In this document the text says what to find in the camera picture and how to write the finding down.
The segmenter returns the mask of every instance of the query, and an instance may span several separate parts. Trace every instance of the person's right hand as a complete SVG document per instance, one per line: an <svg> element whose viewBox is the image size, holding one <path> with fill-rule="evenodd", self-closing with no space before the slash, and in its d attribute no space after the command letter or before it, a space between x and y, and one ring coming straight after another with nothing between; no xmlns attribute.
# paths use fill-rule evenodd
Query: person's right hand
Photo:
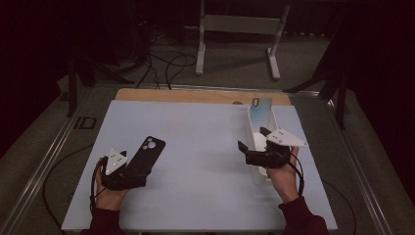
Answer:
<svg viewBox="0 0 415 235"><path fill-rule="evenodd" d="M292 147L290 162L296 165L296 158L299 153L299 147ZM282 198L283 202L289 203L299 197L299 191L297 189L296 171L288 164L285 164L281 168L266 168L268 177L271 178L272 184L275 190Z"/></svg>

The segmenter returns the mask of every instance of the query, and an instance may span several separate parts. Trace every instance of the white tag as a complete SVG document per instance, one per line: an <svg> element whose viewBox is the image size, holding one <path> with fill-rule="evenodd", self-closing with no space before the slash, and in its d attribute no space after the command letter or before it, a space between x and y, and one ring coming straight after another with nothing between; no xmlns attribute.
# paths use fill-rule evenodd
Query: white tag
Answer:
<svg viewBox="0 0 415 235"><path fill-rule="evenodd" d="M288 130L279 128L266 136L266 139L282 146L308 147L308 144Z"/></svg>
<svg viewBox="0 0 415 235"><path fill-rule="evenodd" d="M117 153L114 150L111 150L110 156L108 157L107 170L105 174L110 175L111 173L122 167L124 164L126 164L127 160L127 157Z"/></svg>

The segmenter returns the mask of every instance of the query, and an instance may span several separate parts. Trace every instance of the person's left hand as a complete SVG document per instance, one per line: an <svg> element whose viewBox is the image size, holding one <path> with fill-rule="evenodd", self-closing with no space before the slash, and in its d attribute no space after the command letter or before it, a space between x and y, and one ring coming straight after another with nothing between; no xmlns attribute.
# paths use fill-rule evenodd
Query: person's left hand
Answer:
<svg viewBox="0 0 415 235"><path fill-rule="evenodd" d="M122 201L124 200L125 196L129 192L129 189L125 189L121 191L111 191L110 189L106 189L101 184L102 182L101 171L102 171L102 167L100 167L97 170L97 173L95 174L95 180L97 182L96 195L98 195L96 198L96 208L117 212L119 211L119 208L121 207Z"/></svg>

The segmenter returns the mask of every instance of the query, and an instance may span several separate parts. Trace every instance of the wrist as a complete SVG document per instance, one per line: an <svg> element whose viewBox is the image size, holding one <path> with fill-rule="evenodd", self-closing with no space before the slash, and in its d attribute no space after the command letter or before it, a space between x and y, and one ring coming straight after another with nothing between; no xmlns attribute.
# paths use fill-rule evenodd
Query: wrist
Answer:
<svg viewBox="0 0 415 235"><path fill-rule="evenodd" d="M284 204L288 204L293 200L300 197L298 192L291 192L291 193L282 193L280 194L281 199L283 200Z"/></svg>

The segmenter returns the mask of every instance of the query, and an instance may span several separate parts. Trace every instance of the white table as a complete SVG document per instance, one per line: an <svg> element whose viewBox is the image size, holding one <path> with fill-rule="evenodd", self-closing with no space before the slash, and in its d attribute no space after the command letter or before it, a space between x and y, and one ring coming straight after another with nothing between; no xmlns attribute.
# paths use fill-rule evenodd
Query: white table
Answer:
<svg viewBox="0 0 415 235"><path fill-rule="evenodd" d="M274 107L277 121L305 139L296 110ZM120 226L134 231L270 231L284 229L272 186L257 186L239 152L246 142L247 106L113 101L63 223L65 230L89 227L89 187L98 159L111 148L131 157L148 135L166 146L144 188L133 189L121 208ZM309 149L301 149L304 196L310 210L336 221Z"/></svg>

